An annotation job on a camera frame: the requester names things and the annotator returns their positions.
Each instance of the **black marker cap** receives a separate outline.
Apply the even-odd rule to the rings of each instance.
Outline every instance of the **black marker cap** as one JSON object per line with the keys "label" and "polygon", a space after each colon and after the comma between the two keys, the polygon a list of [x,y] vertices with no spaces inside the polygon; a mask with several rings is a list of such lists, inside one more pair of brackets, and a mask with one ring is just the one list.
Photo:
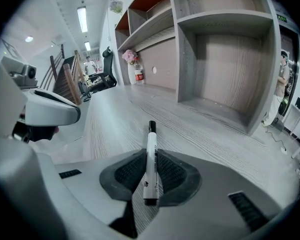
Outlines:
{"label": "black marker cap", "polygon": [[149,133],[157,133],[155,121],[149,121]]}
{"label": "black marker cap", "polygon": [[144,204],[146,206],[156,206],[157,205],[157,199],[154,199],[154,198],[144,199]]}

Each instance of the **power cable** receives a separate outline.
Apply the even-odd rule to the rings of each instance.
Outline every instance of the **power cable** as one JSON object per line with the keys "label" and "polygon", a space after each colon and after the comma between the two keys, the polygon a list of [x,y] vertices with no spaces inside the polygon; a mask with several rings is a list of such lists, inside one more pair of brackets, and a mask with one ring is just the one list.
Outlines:
{"label": "power cable", "polygon": [[269,131],[269,125],[266,127],[266,132],[265,132],[265,133],[266,133],[266,134],[271,134],[271,136],[272,136],[272,138],[274,139],[275,142],[282,142],[282,145],[283,145],[283,147],[284,147],[284,150],[287,151],[284,142],[283,142],[281,139],[280,139],[280,140],[276,140],[275,137],[274,137],[274,135],[272,134],[272,132]]}

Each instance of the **fluorescent light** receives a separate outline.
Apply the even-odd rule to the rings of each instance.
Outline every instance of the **fluorescent light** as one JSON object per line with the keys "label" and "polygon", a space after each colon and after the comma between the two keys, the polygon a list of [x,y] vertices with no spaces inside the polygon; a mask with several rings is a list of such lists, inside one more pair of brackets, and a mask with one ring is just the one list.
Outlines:
{"label": "fluorescent light", "polygon": [[25,39],[25,41],[26,41],[27,43],[29,43],[29,42],[31,42],[33,39],[34,39],[34,38],[33,38],[32,36],[28,36],[28,37]]}
{"label": "fluorescent light", "polygon": [[77,13],[78,13],[78,17],[79,17],[81,31],[88,32],[86,7],[78,8]]}
{"label": "fluorescent light", "polygon": [[91,50],[89,42],[85,42],[84,45],[85,45],[85,48],[86,48],[87,51]]}

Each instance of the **potted plant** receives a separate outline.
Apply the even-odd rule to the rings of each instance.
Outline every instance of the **potted plant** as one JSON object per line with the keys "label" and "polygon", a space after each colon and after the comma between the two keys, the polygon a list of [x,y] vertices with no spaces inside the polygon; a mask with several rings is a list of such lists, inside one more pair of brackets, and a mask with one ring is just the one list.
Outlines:
{"label": "potted plant", "polygon": [[132,50],[126,50],[125,53],[122,55],[122,58],[128,64],[128,75],[129,80],[132,85],[135,85],[136,77],[135,77],[135,61],[136,61],[137,54]]}

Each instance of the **white shelf edge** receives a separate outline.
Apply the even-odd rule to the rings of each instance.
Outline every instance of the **white shelf edge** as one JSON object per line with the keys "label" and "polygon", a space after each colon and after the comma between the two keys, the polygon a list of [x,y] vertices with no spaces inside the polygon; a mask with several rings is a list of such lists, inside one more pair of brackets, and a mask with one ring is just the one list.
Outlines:
{"label": "white shelf edge", "polygon": [[172,7],[169,6],[165,9],[163,9],[162,11],[158,12],[157,14],[155,14],[153,17],[151,17],[150,19],[148,19],[145,23],[143,23],[140,27],[138,27],[121,45],[120,47],[117,49],[118,51],[122,50],[123,47],[125,47],[129,41],[136,35],[138,35],[138,32],[140,30],[142,30],[146,25],[150,24],[151,22],[155,21],[159,16],[164,15],[164,14],[169,14],[172,13]]}
{"label": "white shelf edge", "polygon": [[201,18],[204,16],[211,16],[211,15],[220,15],[220,14],[241,14],[241,15],[253,15],[253,16],[258,16],[262,18],[266,18],[269,20],[272,20],[273,17],[270,13],[266,12],[260,12],[260,11],[255,11],[255,10],[244,10],[244,9],[224,9],[224,10],[210,10],[210,11],[204,11],[204,12],[199,12],[195,13],[186,17],[182,17],[177,19],[178,24],[182,24],[186,21],[196,19],[196,18]]}

